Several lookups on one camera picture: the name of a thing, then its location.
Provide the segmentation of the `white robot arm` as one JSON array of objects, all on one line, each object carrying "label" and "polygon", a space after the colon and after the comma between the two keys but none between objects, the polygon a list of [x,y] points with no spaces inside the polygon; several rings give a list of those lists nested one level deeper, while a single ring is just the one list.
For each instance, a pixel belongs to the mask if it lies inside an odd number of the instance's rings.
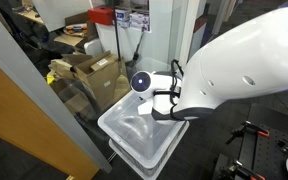
[{"label": "white robot arm", "polygon": [[139,71],[131,88],[160,124],[199,120],[228,100],[288,90],[288,7],[244,22],[200,48],[176,73]]}]

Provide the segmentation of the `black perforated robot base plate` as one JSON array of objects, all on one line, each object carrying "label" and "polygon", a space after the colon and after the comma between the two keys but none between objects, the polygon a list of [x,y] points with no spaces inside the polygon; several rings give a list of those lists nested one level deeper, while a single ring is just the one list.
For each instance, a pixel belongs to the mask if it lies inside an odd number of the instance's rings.
[{"label": "black perforated robot base plate", "polygon": [[264,124],[270,135],[263,137],[247,129],[242,137],[238,161],[240,177],[246,180],[288,180],[288,129]]}]

